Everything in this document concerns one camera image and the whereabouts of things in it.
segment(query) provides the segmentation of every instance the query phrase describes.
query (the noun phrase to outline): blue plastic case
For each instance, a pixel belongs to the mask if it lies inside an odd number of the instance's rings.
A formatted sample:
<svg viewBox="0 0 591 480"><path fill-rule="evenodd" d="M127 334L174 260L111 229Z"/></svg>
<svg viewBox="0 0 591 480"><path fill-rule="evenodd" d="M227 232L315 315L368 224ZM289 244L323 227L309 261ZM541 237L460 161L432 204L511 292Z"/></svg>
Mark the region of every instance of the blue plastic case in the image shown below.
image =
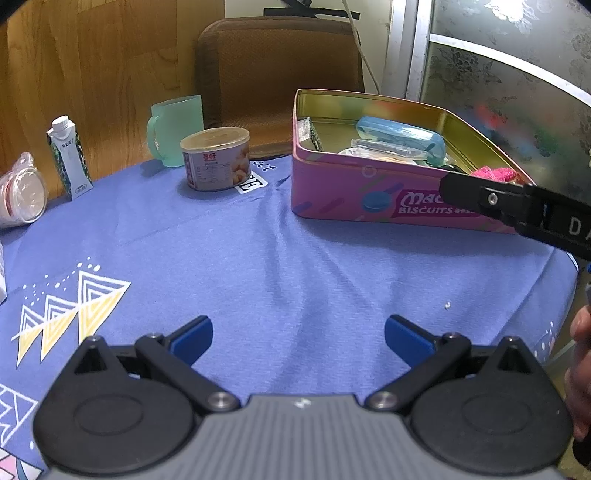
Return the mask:
<svg viewBox="0 0 591 480"><path fill-rule="evenodd" d="M357 133L365 140L378 140L427 152L427 163L445 165L445 141L436 132L384 118L364 116L357 122Z"/></svg>

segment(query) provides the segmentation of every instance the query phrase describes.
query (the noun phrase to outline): brown chair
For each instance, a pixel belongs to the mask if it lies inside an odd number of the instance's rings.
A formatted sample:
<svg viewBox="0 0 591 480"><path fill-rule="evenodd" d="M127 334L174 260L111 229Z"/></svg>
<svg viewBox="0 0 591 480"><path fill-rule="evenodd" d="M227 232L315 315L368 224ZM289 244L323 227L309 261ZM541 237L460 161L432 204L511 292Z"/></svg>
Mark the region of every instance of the brown chair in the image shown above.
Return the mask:
<svg viewBox="0 0 591 480"><path fill-rule="evenodd" d="M220 20L197 43L205 128L251 132L251 158L291 152L300 88L363 92L361 57L347 22L299 17Z"/></svg>

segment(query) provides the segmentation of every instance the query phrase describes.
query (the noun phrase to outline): white cable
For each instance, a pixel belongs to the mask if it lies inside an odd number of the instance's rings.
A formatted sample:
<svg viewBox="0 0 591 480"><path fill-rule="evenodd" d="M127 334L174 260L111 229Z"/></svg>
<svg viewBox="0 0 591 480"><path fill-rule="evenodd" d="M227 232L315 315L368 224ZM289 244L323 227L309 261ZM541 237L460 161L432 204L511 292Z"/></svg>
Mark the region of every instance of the white cable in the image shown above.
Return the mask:
<svg viewBox="0 0 591 480"><path fill-rule="evenodd" d="M349 17L349 23L351 23L351 28L353 29L353 36L355 37L355 45L357 45L357 50L359 50L359 54L361 55L361 59L365 63L365 66L368 69L369 75L371 79L374 81L375 89L380 94L380 88L378 85L378 81L375 79L374 71L369 66L368 59L365 57L365 53L363 53L363 49L361 48L361 43L359 42L359 33L357 32L357 27L355 26L355 22L353 21L353 15L351 14L351 10L349 9L349 5L347 4L347 0L342 0L343 6L347 11L347 16Z"/></svg>

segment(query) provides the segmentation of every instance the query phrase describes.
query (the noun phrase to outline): plastic cup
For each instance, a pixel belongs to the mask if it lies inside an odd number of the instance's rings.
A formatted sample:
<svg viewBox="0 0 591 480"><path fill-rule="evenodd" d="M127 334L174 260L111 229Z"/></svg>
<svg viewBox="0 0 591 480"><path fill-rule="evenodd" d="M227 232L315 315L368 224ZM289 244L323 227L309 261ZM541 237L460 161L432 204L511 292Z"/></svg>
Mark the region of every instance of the plastic cup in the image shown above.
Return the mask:
<svg viewBox="0 0 591 480"><path fill-rule="evenodd" d="M47 189L39 171L27 167L0 179L0 228L33 223L47 207Z"/></svg>

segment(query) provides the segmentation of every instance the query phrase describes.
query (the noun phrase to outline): finger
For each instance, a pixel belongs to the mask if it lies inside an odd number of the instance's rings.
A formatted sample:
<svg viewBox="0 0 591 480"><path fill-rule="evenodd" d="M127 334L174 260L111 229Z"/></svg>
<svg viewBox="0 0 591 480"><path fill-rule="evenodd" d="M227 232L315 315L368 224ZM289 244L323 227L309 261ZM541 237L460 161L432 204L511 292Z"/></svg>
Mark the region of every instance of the finger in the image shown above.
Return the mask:
<svg viewBox="0 0 591 480"><path fill-rule="evenodd" d="M568 372L565 375L564 378L564 384L565 384L565 390L566 390L566 404L567 404L567 408L569 410L569 413L571 415L571 418L573 420L573 437L578 441L578 442L582 442L587 434L589 433L589 426L580 419L580 417L578 417L576 415L576 412L574 411L574 408L572 405L569 404L569 398L570 398L570 387L569 387L569 379L567 378L568 376Z"/></svg>
<svg viewBox="0 0 591 480"><path fill-rule="evenodd" d="M576 342L573 348L572 358L571 358L571 370L583 368L586 369L589 364L591 364L591 342L588 341L581 341ZM580 380L577 379L577 382L581 381L587 384L591 381L591 378L581 378Z"/></svg>
<svg viewBox="0 0 591 480"><path fill-rule="evenodd" d="M566 406L573 417L575 433L579 437L585 437L591 424L591 400L577 388L573 388L570 371L564 375L564 390L566 392Z"/></svg>
<svg viewBox="0 0 591 480"><path fill-rule="evenodd" d="M591 310L589 305L583 307L574 316L570 324L570 336L577 342L591 338Z"/></svg>

